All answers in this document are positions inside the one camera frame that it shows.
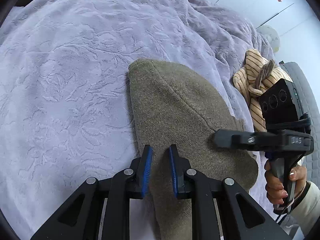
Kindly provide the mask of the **person's right hand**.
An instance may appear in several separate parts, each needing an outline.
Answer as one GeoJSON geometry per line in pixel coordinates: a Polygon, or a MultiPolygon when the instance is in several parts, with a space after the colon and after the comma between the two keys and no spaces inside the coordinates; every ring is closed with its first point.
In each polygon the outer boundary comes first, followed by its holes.
{"type": "MultiPolygon", "coordinates": [[[[271,172],[270,162],[267,161],[264,166],[266,179],[266,192],[268,200],[274,205],[284,204],[283,199],[288,197],[284,186],[279,178],[271,172]]],[[[298,197],[306,187],[307,169],[304,166],[296,166],[289,173],[289,180],[295,181],[295,197],[298,197]]]]}

